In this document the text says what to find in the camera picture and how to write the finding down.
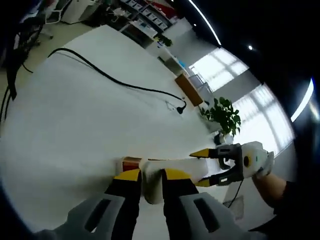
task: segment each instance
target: desk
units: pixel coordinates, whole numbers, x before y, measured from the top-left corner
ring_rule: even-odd
[[[172,72],[109,26],[65,47],[120,81],[183,96]],[[119,86],[73,58],[60,52],[45,60],[17,89],[2,129],[3,187],[32,231],[57,227],[71,208],[102,193],[116,158],[179,159],[211,146],[189,101],[179,115],[165,102],[182,106],[179,100]],[[137,233],[167,231],[161,206],[153,207],[141,203]],[[148,216],[154,225],[139,224]]]

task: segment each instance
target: potted plant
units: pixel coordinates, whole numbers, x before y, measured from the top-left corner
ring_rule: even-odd
[[[172,45],[172,41],[169,38],[167,38],[166,36],[162,35],[161,33],[158,33],[155,36],[155,39],[158,39],[160,42],[162,42],[167,47],[170,47]]]
[[[223,97],[220,97],[219,100],[215,98],[214,107],[210,109],[200,108],[200,114],[206,121],[216,122],[220,125],[219,133],[223,137],[227,134],[232,134],[234,137],[237,130],[240,132],[241,119],[238,113],[239,110],[234,109],[231,101]]]

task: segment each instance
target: window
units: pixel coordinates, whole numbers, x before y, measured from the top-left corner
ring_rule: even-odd
[[[233,107],[239,110],[242,122],[234,143],[258,141],[265,150],[277,155],[294,139],[289,119],[266,85],[258,86]]]
[[[203,83],[208,83],[214,92],[235,77],[245,72],[248,67],[223,48],[217,48],[190,66],[190,70],[199,76]]]

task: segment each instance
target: office chair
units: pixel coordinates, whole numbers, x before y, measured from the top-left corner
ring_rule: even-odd
[[[54,38],[54,34],[49,25],[61,21],[64,10],[70,2],[71,0],[54,0],[54,2],[43,12],[45,15],[45,26],[42,29],[41,34],[48,36],[49,39]]]

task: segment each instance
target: white robotic hand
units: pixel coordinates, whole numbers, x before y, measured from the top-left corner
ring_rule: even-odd
[[[243,178],[255,175],[262,178],[268,175],[274,165],[275,154],[263,149],[261,142],[253,141],[241,146]]]
[[[264,176],[267,176],[271,173],[272,168],[274,166],[275,163],[275,153],[272,152],[268,152],[268,156],[265,160],[265,163],[263,164],[263,166],[256,172],[255,176],[258,179],[261,179]]]

